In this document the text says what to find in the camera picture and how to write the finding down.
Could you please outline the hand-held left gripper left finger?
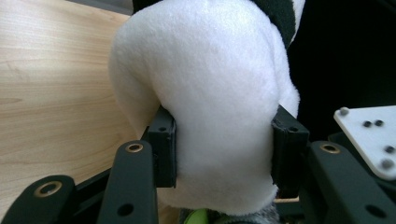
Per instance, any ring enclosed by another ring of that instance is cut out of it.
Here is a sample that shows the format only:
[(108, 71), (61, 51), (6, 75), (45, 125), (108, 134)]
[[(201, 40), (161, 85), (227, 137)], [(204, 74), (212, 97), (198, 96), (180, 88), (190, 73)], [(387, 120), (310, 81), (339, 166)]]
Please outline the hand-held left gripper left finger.
[(176, 122), (160, 106), (146, 130), (146, 137), (154, 154), (154, 175), (157, 188), (177, 185)]

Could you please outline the green toy scarf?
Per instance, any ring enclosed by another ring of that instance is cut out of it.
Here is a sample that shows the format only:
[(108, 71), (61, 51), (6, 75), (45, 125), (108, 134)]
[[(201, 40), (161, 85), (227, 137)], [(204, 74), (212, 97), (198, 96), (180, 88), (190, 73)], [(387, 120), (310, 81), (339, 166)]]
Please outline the green toy scarf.
[(207, 209), (193, 210), (188, 213), (182, 224), (212, 224), (217, 214)]

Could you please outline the grey fluffy toy garment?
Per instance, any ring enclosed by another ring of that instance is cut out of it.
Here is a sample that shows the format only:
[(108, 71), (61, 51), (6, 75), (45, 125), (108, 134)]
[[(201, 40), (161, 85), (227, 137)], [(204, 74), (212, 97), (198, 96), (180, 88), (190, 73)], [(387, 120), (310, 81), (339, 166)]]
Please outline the grey fluffy toy garment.
[[(182, 224), (182, 221), (191, 211), (193, 210), (181, 209), (178, 215), (177, 224)], [(213, 211), (217, 214), (212, 224), (280, 224), (280, 217), (274, 203), (265, 205), (256, 212), (244, 215), (227, 215), (215, 210), (210, 211)]]

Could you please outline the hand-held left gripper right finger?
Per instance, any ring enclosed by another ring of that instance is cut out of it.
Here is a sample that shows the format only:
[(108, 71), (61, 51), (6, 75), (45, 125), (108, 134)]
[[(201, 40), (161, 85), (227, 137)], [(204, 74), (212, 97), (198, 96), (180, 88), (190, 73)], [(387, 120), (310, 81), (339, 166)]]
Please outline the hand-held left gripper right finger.
[(272, 127), (274, 153), (271, 176), (278, 187), (277, 198), (296, 198), (303, 180), (303, 154), (310, 132), (281, 105), (272, 120)]

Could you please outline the black and white panda plush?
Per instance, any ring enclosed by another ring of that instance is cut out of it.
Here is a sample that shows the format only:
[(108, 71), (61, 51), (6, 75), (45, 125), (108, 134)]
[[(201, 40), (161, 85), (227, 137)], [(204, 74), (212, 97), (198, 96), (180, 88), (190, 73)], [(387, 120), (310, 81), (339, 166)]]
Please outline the black and white panda plush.
[(159, 108), (177, 125), (173, 207), (256, 213), (277, 188), (272, 120), (296, 114), (289, 44), (305, 0), (159, 0), (116, 32), (108, 73), (121, 110), (142, 133)]

